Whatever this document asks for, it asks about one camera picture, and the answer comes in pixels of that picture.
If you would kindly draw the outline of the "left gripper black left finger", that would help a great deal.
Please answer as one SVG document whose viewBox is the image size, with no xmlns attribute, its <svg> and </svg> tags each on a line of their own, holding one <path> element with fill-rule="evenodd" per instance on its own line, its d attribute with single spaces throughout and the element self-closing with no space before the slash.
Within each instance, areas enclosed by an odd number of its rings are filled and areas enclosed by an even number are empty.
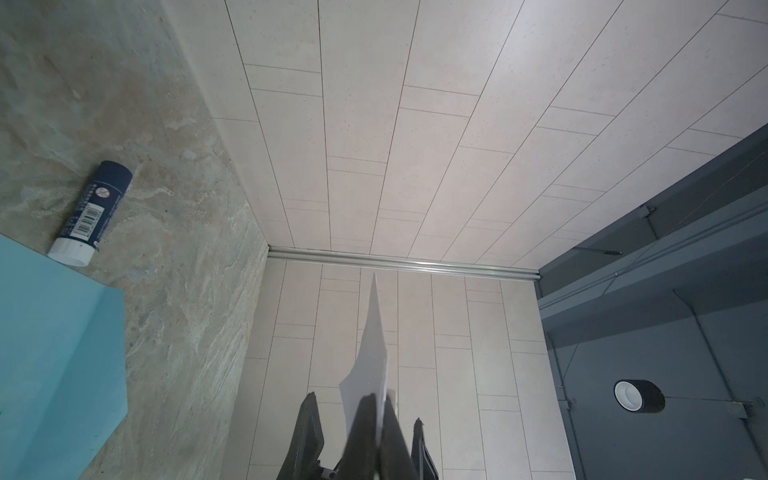
<svg viewBox="0 0 768 480">
<path fill-rule="evenodd" d="M 339 480 L 373 480 L 377 475 L 376 397 L 363 397 L 353 419 L 343 455 L 337 468 Z"/>
</svg>

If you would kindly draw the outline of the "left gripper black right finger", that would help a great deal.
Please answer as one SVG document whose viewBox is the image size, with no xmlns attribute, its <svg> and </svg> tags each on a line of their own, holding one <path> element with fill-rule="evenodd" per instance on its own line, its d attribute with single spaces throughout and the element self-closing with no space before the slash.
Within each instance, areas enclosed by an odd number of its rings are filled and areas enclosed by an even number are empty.
<svg viewBox="0 0 768 480">
<path fill-rule="evenodd" d="M 384 405 L 381 442 L 379 446 L 379 478 L 383 480 L 416 480 L 416 468 L 390 398 Z"/>
</svg>

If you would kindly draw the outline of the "teal paper envelope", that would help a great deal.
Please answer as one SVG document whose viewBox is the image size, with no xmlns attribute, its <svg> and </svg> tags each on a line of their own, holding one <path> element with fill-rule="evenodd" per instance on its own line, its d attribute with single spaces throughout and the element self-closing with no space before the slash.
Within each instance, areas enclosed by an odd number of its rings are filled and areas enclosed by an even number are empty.
<svg viewBox="0 0 768 480">
<path fill-rule="evenodd" d="M 123 292 L 3 237 L 2 478 L 79 478 L 127 412 Z"/>
</svg>

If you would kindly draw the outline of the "blue bordered floral letter paper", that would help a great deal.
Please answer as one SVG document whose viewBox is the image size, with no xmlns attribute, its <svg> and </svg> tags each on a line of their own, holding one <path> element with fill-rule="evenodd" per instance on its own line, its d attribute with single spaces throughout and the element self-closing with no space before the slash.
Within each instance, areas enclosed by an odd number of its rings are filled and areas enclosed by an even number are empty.
<svg viewBox="0 0 768 480">
<path fill-rule="evenodd" d="M 339 384 L 344 408 L 347 434 L 352 432 L 354 416 L 360 401 L 375 397 L 375 444 L 382 439 L 384 409 L 387 393 L 389 354 L 387 351 L 382 315 L 379 305 L 377 277 L 373 275 L 367 320 L 363 330 L 360 349 L 347 377 Z"/>
</svg>

